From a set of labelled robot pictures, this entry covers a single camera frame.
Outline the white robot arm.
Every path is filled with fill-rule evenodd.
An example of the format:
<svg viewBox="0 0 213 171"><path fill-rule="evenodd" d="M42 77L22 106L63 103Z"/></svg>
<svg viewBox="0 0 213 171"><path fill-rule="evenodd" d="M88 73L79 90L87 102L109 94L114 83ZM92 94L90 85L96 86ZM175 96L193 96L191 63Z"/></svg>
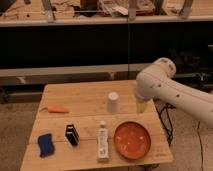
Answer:
<svg viewBox="0 0 213 171"><path fill-rule="evenodd" d="M159 98L213 128L213 94L174 81L175 73L176 66L172 60L157 59L138 73L136 99L145 102Z"/></svg>

